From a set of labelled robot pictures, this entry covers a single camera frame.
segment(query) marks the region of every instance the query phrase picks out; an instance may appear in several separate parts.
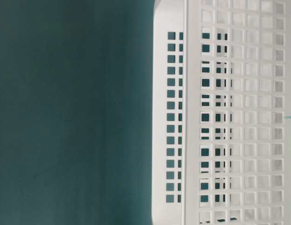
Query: square hole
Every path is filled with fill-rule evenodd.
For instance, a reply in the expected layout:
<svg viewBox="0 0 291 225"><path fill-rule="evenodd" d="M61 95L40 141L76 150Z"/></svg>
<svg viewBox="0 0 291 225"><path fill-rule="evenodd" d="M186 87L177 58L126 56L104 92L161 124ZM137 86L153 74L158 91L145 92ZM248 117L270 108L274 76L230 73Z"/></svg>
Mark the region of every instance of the square hole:
<svg viewBox="0 0 291 225"><path fill-rule="evenodd" d="M261 26L271 29L273 27L273 18L271 16L261 16Z"/></svg>
<svg viewBox="0 0 291 225"><path fill-rule="evenodd" d="M173 180L175 178L174 172L166 172L166 179Z"/></svg>
<svg viewBox="0 0 291 225"><path fill-rule="evenodd" d="M231 206L236 206L240 205L241 203L241 194L240 193L232 193L230 194L230 205Z"/></svg>
<svg viewBox="0 0 291 225"><path fill-rule="evenodd" d="M241 112L230 112L231 123L241 123Z"/></svg>
<svg viewBox="0 0 291 225"><path fill-rule="evenodd" d="M173 203L174 202L174 195L166 195L166 202Z"/></svg>
<svg viewBox="0 0 291 225"><path fill-rule="evenodd" d="M212 31L211 28L202 27L202 38L203 39L211 39Z"/></svg>
<svg viewBox="0 0 291 225"><path fill-rule="evenodd" d="M245 168L246 173L255 171L255 161L254 160L245 160Z"/></svg>
<svg viewBox="0 0 291 225"><path fill-rule="evenodd" d="M254 108L256 106L256 99L253 95L246 95L245 96L245 107L246 108Z"/></svg>
<svg viewBox="0 0 291 225"><path fill-rule="evenodd" d="M245 91L256 91L256 80L245 79Z"/></svg>
<svg viewBox="0 0 291 225"><path fill-rule="evenodd" d="M245 8L244 0L234 0L233 7L234 8Z"/></svg>
<svg viewBox="0 0 291 225"><path fill-rule="evenodd" d="M271 64L261 64L260 65L260 76L271 76L272 75L272 65Z"/></svg>
<svg viewBox="0 0 291 225"><path fill-rule="evenodd" d="M271 45L272 44L272 33L270 32L261 32L261 43L266 44L266 45Z"/></svg>
<svg viewBox="0 0 291 225"><path fill-rule="evenodd" d="M230 161L230 172L231 173L240 173L240 161L231 160Z"/></svg>
<svg viewBox="0 0 291 225"><path fill-rule="evenodd" d="M270 146L267 143L258 144L258 155L259 156L269 156Z"/></svg>
<svg viewBox="0 0 291 225"><path fill-rule="evenodd" d="M262 12L272 12L272 4L273 2L272 1L269 1L269 0L262 0L261 1L261 10Z"/></svg>
<svg viewBox="0 0 291 225"><path fill-rule="evenodd" d="M245 140L254 140L255 139L255 128L245 127L244 128L244 139Z"/></svg>
<svg viewBox="0 0 291 225"><path fill-rule="evenodd" d="M244 144L244 156L255 156L254 144Z"/></svg>
<svg viewBox="0 0 291 225"><path fill-rule="evenodd" d="M282 175L273 175L273 186L281 187L283 185L283 176Z"/></svg>
<svg viewBox="0 0 291 225"><path fill-rule="evenodd" d="M261 60L272 60L272 49L271 48L261 48L260 49L260 59Z"/></svg>
<svg viewBox="0 0 291 225"><path fill-rule="evenodd" d="M273 207L273 218L276 219L276 218L282 218L283 216L283 209L282 209L282 206L276 206L276 207Z"/></svg>
<svg viewBox="0 0 291 225"><path fill-rule="evenodd" d="M255 177L245 176L245 188L255 188Z"/></svg>
<svg viewBox="0 0 291 225"><path fill-rule="evenodd" d="M230 106L231 107L241 107L241 96L231 95L230 96Z"/></svg>
<svg viewBox="0 0 291 225"><path fill-rule="evenodd" d="M269 140L269 128L261 127L258 128L258 138L259 140Z"/></svg>
<svg viewBox="0 0 291 225"><path fill-rule="evenodd" d="M217 6L228 8L229 7L228 0L217 0Z"/></svg>
<svg viewBox="0 0 291 225"><path fill-rule="evenodd" d="M202 45L202 55L204 56L210 56L212 55L212 52L210 51L210 45Z"/></svg>
<svg viewBox="0 0 291 225"><path fill-rule="evenodd" d="M254 123L256 123L256 113L255 112L245 112L245 114L244 114L244 123L245 124L254 124Z"/></svg>
<svg viewBox="0 0 291 225"><path fill-rule="evenodd" d="M275 60L276 61L283 61L284 60L284 50L275 50Z"/></svg>
<svg viewBox="0 0 291 225"><path fill-rule="evenodd" d="M269 219L269 208L263 207L258 209L258 219Z"/></svg>
<svg viewBox="0 0 291 225"><path fill-rule="evenodd" d="M257 48L255 48L255 47L247 47L246 48L246 58L248 60L257 59Z"/></svg>
<svg viewBox="0 0 291 225"><path fill-rule="evenodd" d="M209 122L210 113L209 112L201 112L201 122Z"/></svg>
<svg viewBox="0 0 291 225"><path fill-rule="evenodd" d="M167 184L166 184L166 190L167 190L167 191L174 191L174 190L175 190L175 185L174 185L174 183L167 183Z"/></svg>
<svg viewBox="0 0 291 225"><path fill-rule="evenodd" d="M255 204L255 193L254 192L245 192L245 205L254 205ZM245 210L245 217L248 218L248 220L250 220L250 218L252 218L252 215L255 218L255 214L252 211L247 211Z"/></svg>
<svg viewBox="0 0 291 225"><path fill-rule="evenodd" d="M175 109L175 102L167 102L167 109Z"/></svg>
<svg viewBox="0 0 291 225"><path fill-rule="evenodd" d="M283 139L283 129L282 128L274 128L273 129L273 138L274 139Z"/></svg>
<svg viewBox="0 0 291 225"><path fill-rule="evenodd" d="M218 23L228 23L228 12L217 12Z"/></svg>
<svg viewBox="0 0 291 225"><path fill-rule="evenodd" d="M240 156L240 145L231 144L230 146L230 156Z"/></svg>
<svg viewBox="0 0 291 225"><path fill-rule="evenodd" d="M166 149L166 155L167 156L174 156L175 155L175 149L174 148L167 148Z"/></svg>
<svg viewBox="0 0 291 225"><path fill-rule="evenodd" d="M259 91L269 92L270 91L270 81L269 80L259 80Z"/></svg>
<svg viewBox="0 0 291 225"><path fill-rule="evenodd" d="M277 14L284 14L284 4L276 2L276 13Z"/></svg>
<svg viewBox="0 0 291 225"><path fill-rule="evenodd" d="M232 46L232 57L241 59L243 56L243 48L242 46Z"/></svg>
<svg viewBox="0 0 291 225"><path fill-rule="evenodd" d="M283 82L274 81L274 92L283 92Z"/></svg>
<svg viewBox="0 0 291 225"><path fill-rule="evenodd" d="M168 32L168 40L175 40L176 33L175 32Z"/></svg>
<svg viewBox="0 0 291 225"><path fill-rule="evenodd" d="M210 89L210 79L209 78L202 78L202 89Z"/></svg>
<svg viewBox="0 0 291 225"><path fill-rule="evenodd" d="M208 145L201 145L201 156L209 156L209 146Z"/></svg>
<svg viewBox="0 0 291 225"><path fill-rule="evenodd" d="M284 45L284 34L275 34L275 44Z"/></svg>
<svg viewBox="0 0 291 225"><path fill-rule="evenodd" d="M274 97L274 108L282 108L283 107L283 97Z"/></svg>
<svg viewBox="0 0 291 225"><path fill-rule="evenodd" d="M243 31L232 29L232 41L243 42Z"/></svg>
<svg viewBox="0 0 291 225"><path fill-rule="evenodd" d="M231 189L240 189L240 177L230 177L230 188Z"/></svg>
<svg viewBox="0 0 291 225"><path fill-rule="evenodd" d="M240 221L240 210L230 210L230 221Z"/></svg>
<svg viewBox="0 0 291 225"><path fill-rule="evenodd" d="M248 9L249 10L258 10L258 1L257 0L248 0Z"/></svg>
<svg viewBox="0 0 291 225"><path fill-rule="evenodd" d="M270 107L270 98L269 96L259 96L259 107L260 108L269 108Z"/></svg>
<svg viewBox="0 0 291 225"><path fill-rule="evenodd" d="M204 6L213 6L213 0L203 0L202 4Z"/></svg>
<svg viewBox="0 0 291 225"><path fill-rule="evenodd" d="M255 220L255 209L245 209L245 221Z"/></svg>
<svg viewBox="0 0 291 225"><path fill-rule="evenodd" d="M214 212L215 222L226 222L226 211L215 211Z"/></svg>
<svg viewBox="0 0 291 225"><path fill-rule="evenodd" d="M176 50L175 44L168 44L168 51L169 52L174 52L175 50Z"/></svg>
<svg viewBox="0 0 291 225"><path fill-rule="evenodd" d="M270 203L270 196L268 191L260 191L258 193L258 201L260 204Z"/></svg>
<svg viewBox="0 0 291 225"><path fill-rule="evenodd" d="M283 202L283 191L273 191L273 203Z"/></svg>
<svg viewBox="0 0 291 225"><path fill-rule="evenodd" d="M276 29L284 30L284 19L276 18Z"/></svg>
<svg viewBox="0 0 291 225"><path fill-rule="evenodd" d="M200 217L200 223L201 224L210 224L211 221L211 213L209 211L207 212L200 212L199 213L199 217Z"/></svg>
<svg viewBox="0 0 291 225"><path fill-rule="evenodd" d="M233 25L244 25L244 15L242 13L232 13Z"/></svg>
<svg viewBox="0 0 291 225"><path fill-rule="evenodd" d="M259 188L269 188L269 177L259 176L258 177L258 187Z"/></svg>
<svg viewBox="0 0 291 225"><path fill-rule="evenodd" d="M273 144L273 154L274 155L283 155L283 145L282 144Z"/></svg>
<svg viewBox="0 0 291 225"><path fill-rule="evenodd" d="M248 76L256 76L257 75L257 64L246 63L245 64L245 74Z"/></svg>
<svg viewBox="0 0 291 225"><path fill-rule="evenodd" d="M283 160L274 159L273 160L273 171L282 171L283 170Z"/></svg>
<svg viewBox="0 0 291 225"><path fill-rule="evenodd" d="M258 27L258 16L257 15L247 15L248 27Z"/></svg>
<svg viewBox="0 0 291 225"><path fill-rule="evenodd" d="M203 10L202 11L202 22L212 23L213 22L213 11Z"/></svg>
<svg viewBox="0 0 291 225"><path fill-rule="evenodd" d="M247 30L247 42L251 44L258 43L258 31Z"/></svg>

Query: ventilation hole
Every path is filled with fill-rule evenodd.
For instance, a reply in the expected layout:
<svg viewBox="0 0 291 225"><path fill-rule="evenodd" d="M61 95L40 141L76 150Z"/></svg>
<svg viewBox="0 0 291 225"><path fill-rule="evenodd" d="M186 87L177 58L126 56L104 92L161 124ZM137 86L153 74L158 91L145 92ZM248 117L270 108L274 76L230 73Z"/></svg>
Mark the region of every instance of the ventilation hole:
<svg viewBox="0 0 291 225"><path fill-rule="evenodd" d="M168 63L175 63L176 57L175 55L168 55Z"/></svg>
<svg viewBox="0 0 291 225"><path fill-rule="evenodd" d="M283 201L283 192L282 191L273 191L273 202L281 203Z"/></svg>
<svg viewBox="0 0 291 225"><path fill-rule="evenodd" d="M166 172L166 179L173 180L175 178L174 172Z"/></svg>
<svg viewBox="0 0 291 225"><path fill-rule="evenodd" d="M168 98L174 98L175 97L175 90L167 90L167 96L168 96Z"/></svg>
<svg viewBox="0 0 291 225"><path fill-rule="evenodd" d="M166 202L173 203L174 202L174 195L166 195Z"/></svg>
<svg viewBox="0 0 291 225"><path fill-rule="evenodd" d="M266 204L270 202L269 192L268 191L260 191L258 193L258 201L260 204Z"/></svg>
<svg viewBox="0 0 291 225"><path fill-rule="evenodd" d="M261 26L263 28L271 29L273 27L273 18L271 16L262 16L261 17Z"/></svg>
<svg viewBox="0 0 291 225"><path fill-rule="evenodd" d="M249 27L258 27L258 16L257 15L247 15L247 22Z"/></svg>
<svg viewBox="0 0 291 225"><path fill-rule="evenodd" d="M283 209L281 206L277 206L277 207L273 207L273 218L277 219L277 218L282 218L283 216Z"/></svg>
<svg viewBox="0 0 291 225"><path fill-rule="evenodd" d="M217 22L218 23L228 23L228 13L227 12L217 12Z"/></svg>
<svg viewBox="0 0 291 225"><path fill-rule="evenodd" d="M283 34L275 34L275 44L276 45L284 45L284 35Z"/></svg>
<svg viewBox="0 0 291 225"><path fill-rule="evenodd" d="M241 59L243 54L242 46L232 46L232 58Z"/></svg>
<svg viewBox="0 0 291 225"><path fill-rule="evenodd" d="M283 185L283 178L282 175L274 175L273 176L273 186L280 187Z"/></svg>
<svg viewBox="0 0 291 225"><path fill-rule="evenodd" d="M174 52L175 50L176 50L175 44L168 44L168 51L169 52Z"/></svg>
<svg viewBox="0 0 291 225"><path fill-rule="evenodd" d="M284 4L283 3L276 3L276 13L277 14L284 14Z"/></svg>
<svg viewBox="0 0 291 225"><path fill-rule="evenodd" d="M270 32L261 32L261 42L266 45L272 44L272 33Z"/></svg>
<svg viewBox="0 0 291 225"><path fill-rule="evenodd" d="M261 1L261 10L262 12L272 12L272 2L269 0L262 0Z"/></svg>
<svg viewBox="0 0 291 225"><path fill-rule="evenodd" d="M212 23L213 22L213 11L203 10L202 11L202 22Z"/></svg>
<svg viewBox="0 0 291 225"><path fill-rule="evenodd" d="M174 148L167 148L166 149L166 155L167 156L174 156L175 155L175 149Z"/></svg>
<svg viewBox="0 0 291 225"><path fill-rule="evenodd" d="M175 109L175 102L167 102L167 109Z"/></svg>
<svg viewBox="0 0 291 225"><path fill-rule="evenodd" d="M276 18L276 29L284 30L284 19Z"/></svg>
<svg viewBox="0 0 291 225"><path fill-rule="evenodd" d="M174 75L176 72L175 67L168 67L168 75Z"/></svg>
<svg viewBox="0 0 291 225"><path fill-rule="evenodd" d="M174 125L167 125L167 133L174 133L175 126Z"/></svg>
<svg viewBox="0 0 291 225"><path fill-rule="evenodd" d="M175 79L174 78L168 78L168 86L175 86Z"/></svg>
<svg viewBox="0 0 291 225"><path fill-rule="evenodd" d="M166 184L166 190L167 190L167 191L174 191L174 190L175 190L175 185L174 185L174 183L167 183L167 184Z"/></svg>
<svg viewBox="0 0 291 225"><path fill-rule="evenodd" d="M254 205L255 204L255 193L245 192L245 205ZM245 210L245 220L254 219L254 210L246 209Z"/></svg>
<svg viewBox="0 0 291 225"><path fill-rule="evenodd" d="M245 177L245 188L255 188L255 177Z"/></svg>
<svg viewBox="0 0 291 225"><path fill-rule="evenodd" d="M283 145L282 144L273 144L273 154L282 155L283 154Z"/></svg>

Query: grid pattern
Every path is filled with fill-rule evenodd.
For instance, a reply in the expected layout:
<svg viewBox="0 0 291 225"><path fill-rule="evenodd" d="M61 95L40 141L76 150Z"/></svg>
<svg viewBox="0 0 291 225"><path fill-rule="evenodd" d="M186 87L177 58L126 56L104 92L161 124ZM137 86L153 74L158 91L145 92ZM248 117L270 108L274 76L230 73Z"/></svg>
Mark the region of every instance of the grid pattern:
<svg viewBox="0 0 291 225"><path fill-rule="evenodd" d="M180 203L182 192L183 33L168 32L166 202Z"/></svg>
<svg viewBox="0 0 291 225"><path fill-rule="evenodd" d="M199 224L283 225L285 3L201 1Z"/></svg>

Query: teal wall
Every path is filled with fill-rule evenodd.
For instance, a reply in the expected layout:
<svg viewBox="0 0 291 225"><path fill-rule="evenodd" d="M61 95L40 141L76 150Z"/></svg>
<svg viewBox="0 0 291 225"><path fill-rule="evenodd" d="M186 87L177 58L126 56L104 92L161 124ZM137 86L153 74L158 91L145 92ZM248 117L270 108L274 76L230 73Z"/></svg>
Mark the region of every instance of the teal wall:
<svg viewBox="0 0 291 225"><path fill-rule="evenodd" d="M0 0L0 225L149 225L153 0Z"/></svg>

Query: white plastic basket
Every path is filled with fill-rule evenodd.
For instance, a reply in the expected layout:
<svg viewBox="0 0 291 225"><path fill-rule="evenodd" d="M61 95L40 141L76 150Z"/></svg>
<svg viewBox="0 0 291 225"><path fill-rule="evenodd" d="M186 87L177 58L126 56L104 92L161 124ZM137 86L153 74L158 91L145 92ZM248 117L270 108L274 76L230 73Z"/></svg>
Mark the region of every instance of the white plastic basket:
<svg viewBox="0 0 291 225"><path fill-rule="evenodd" d="M291 225L291 0L157 0L155 225Z"/></svg>

